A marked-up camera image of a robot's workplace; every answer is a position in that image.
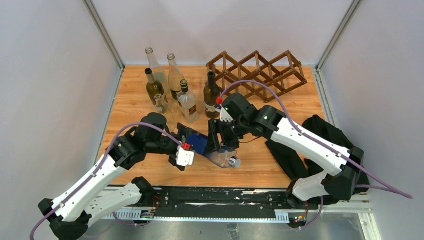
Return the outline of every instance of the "brown bottle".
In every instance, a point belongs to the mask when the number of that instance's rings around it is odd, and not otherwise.
[[[155,96],[160,94],[163,96],[163,100],[167,102],[167,96],[165,95],[165,90],[162,84],[159,81],[156,81],[153,77],[153,72],[150,68],[146,68],[144,71],[147,75],[148,83],[146,85],[148,96],[150,97],[151,102],[156,106]]]
[[[215,110],[215,106],[221,92],[215,80],[215,72],[208,72],[207,79],[208,81],[203,89],[204,107],[206,116],[210,119],[215,119],[220,115],[220,113]]]

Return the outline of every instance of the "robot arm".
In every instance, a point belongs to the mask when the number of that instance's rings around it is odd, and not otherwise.
[[[222,103],[220,120],[209,121],[207,153],[219,151],[223,147],[238,148],[239,139],[252,134],[267,140],[286,145],[316,162],[324,169],[320,174],[293,181],[287,189],[287,199],[296,205],[299,201],[308,201],[314,197],[331,195],[340,200],[350,200],[358,182],[359,170],[346,160],[326,149],[308,134],[350,159],[361,164],[364,152],[354,147],[347,149],[328,142],[312,132],[297,125],[302,133],[296,131],[286,115],[272,106],[257,110],[239,93],[230,95]]]
[[[141,122],[162,130],[167,129],[166,118],[158,113],[150,113]],[[77,240],[104,216],[128,205],[145,206],[150,203],[153,196],[152,186],[143,177],[135,178],[130,184],[116,192],[96,198],[106,186],[135,164],[144,161],[146,155],[151,153],[169,155],[169,161],[183,171],[185,166],[193,164],[195,156],[189,145],[183,144],[183,146],[179,146],[154,129],[146,126],[133,127],[125,135],[116,139],[104,164],[96,174],[94,173],[98,168],[97,164],[69,190],[55,199],[42,200],[38,208],[46,216],[60,206],[48,218],[50,228],[60,240]],[[92,176],[91,180],[81,187],[90,176]],[[68,194],[78,188],[80,188],[79,191],[64,203]]]

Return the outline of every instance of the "wooden table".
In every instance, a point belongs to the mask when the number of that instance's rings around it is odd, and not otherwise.
[[[148,113],[155,112],[146,92],[145,68],[146,66],[127,66],[125,68],[102,145],[103,149],[109,146],[114,135],[123,126],[139,122]],[[178,104],[169,96],[175,121],[208,135],[207,122],[209,118],[205,115],[203,102],[203,88],[207,81],[206,67],[181,66],[180,69],[188,81],[189,88],[196,94],[199,119],[193,124],[186,123],[179,113]],[[303,71],[308,83],[281,96],[281,100],[290,115],[299,124],[302,124],[314,114],[324,118],[312,69],[304,67]],[[294,84],[295,79],[290,79],[289,82]],[[240,93],[244,93],[243,87],[240,87],[239,90]],[[248,100],[257,109],[265,105],[281,108],[276,100],[267,104],[256,96]],[[247,142],[253,138],[249,134],[242,141]],[[136,164],[130,171],[117,178],[113,184],[126,185],[136,177],[145,177],[154,186],[286,188],[290,179],[271,155],[265,141],[265,139],[259,138],[254,143],[240,144],[240,148],[237,149],[237,156],[242,163],[238,169],[220,168],[198,155],[195,158],[194,165],[186,167],[185,171],[180,171],[168,162],[168,156],[148,154],[144,161]]]

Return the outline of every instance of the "black fabric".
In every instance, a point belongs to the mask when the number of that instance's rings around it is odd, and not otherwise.
[[[311,131],[312,133],[320,136],[321,138],[351,149],[354,147],[353,143],[349,141],[349,139],[343,134],[343,132],[336,128],[335,126],[329,124],[322,118],[320,118],[318,115],[314,115],[311,118],[307,119],[303,124],[302,127],[305,129]],[[296,151],[293,149],[280,144],[276,143],[274,141],[267,141],[266,146],[271,151],[271,154],[274,156],[277,163],[280,165],[280,167],[283,169],[283,171],[287,174],[287,176],[291,179],[298,179],[298,178],[307,178],[316,174],[319,174],[323,171],[323,169],[316,164],[315,162],[311,161],[310,159],[305,159],[305,164],[307,166],[307,170],[305,165],[303,164],[301,158],[297,154]],[[368,185],[370,184],[368,180],[368,176],[361,172],[359,175],[358,185]],[[367,188],[356,188],[354,190],[354,194],[359,194],[368,191]],[[324,196],[324,204],[325,205],[331,205],[336,204],[339,202],[338,199],[332,197],[332,196]],[[309,200],[310,203],[313,204],[320,204],[321,200],[320,197],[311,198]]]
[[[295,150],[271,140],[265,142],[265,144],[282,170],[291,180],[299,178],[304,179],[310,176],[304,163]]]

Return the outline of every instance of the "wine bottle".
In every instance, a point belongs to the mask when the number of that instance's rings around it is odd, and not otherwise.
[[[177,126],[169,103],[164,100],[162,94],[156,94],[154,99],[156,100],[156,110],[166,118],[166,125],[172,132]]]
[[[182,116],[187,123],[194,123],[199,114],[196,109],[196,94],[189,90],[189,85],[185,79],[180,82],[181,91],[177,94],[178,103],[181,106]]]
[[[164,68],[159,64],[158,60],[156,60],[156,57],[153,54],[153,49],[151,47],[146,48],[145,51],[148,59],[148,67],[153,72],[154,79],[162,84],[162,87],[165,90],[165,94],[169,95],[170,88],[168,85],[167,77],[165,76]]]
[[[178,68],[177,63],[175,62],[175,55],[173,53],[168,54],[169,61],[169,89],[171,91],[172,97],[175,100],[178,100],[177,94],[181,91],[181,80],[185,79],[183,73]]]
[[[220,96],[220,93],[220,88],[218,87],[215,80],[215,72],[208,72],[207,83],[203,89],[203,96],[206,116],[210,119],[215,119],[220,115],[220,113],[215,110],[217,98]]]
[[[166,102],[167,96],[165,95],[164,87],[159,81],[155,80],[155,78],[153,77],[152,70],[150,68],[146,68],[144,72],[146,73],[148,80],[148,83],[146,85],[147,93],[153,105],[156,106],[156,94],[162,95],[163,100]]]

